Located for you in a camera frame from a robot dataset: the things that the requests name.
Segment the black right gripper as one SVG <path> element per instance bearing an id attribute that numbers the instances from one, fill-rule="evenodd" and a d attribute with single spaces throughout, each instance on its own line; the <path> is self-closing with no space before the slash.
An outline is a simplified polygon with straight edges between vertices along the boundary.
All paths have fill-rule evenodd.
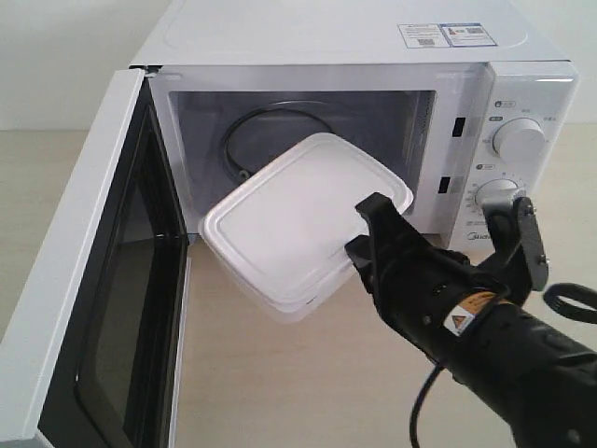
<path id="1" fill-rule="evenodd" d="M 448 369 L 525 368 L 527 269 L 519 249 L 474 266 L 431 246 L 379 192 L 355 210 L 368 235 L 344 248 L 384 323 Z"/>

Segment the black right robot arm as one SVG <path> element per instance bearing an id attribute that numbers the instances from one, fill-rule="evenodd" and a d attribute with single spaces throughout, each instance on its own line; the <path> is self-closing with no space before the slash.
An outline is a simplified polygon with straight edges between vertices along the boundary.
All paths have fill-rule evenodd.
<path id="1" fill-rule="evenodd" d="M 519 447 L 596 443 L 596 354 L 523 305 L 539 291 L 556 314 L 596 320 L 596 293 L 550 284 L 532 201 L 486 205 L 494 251 L 479 264 L 429 243 L 392 201 L 356 206 L 368 225 L 346 253 L 380 319 L 433 363 L 418 400 L 448 371 L 510 427 Z"/>

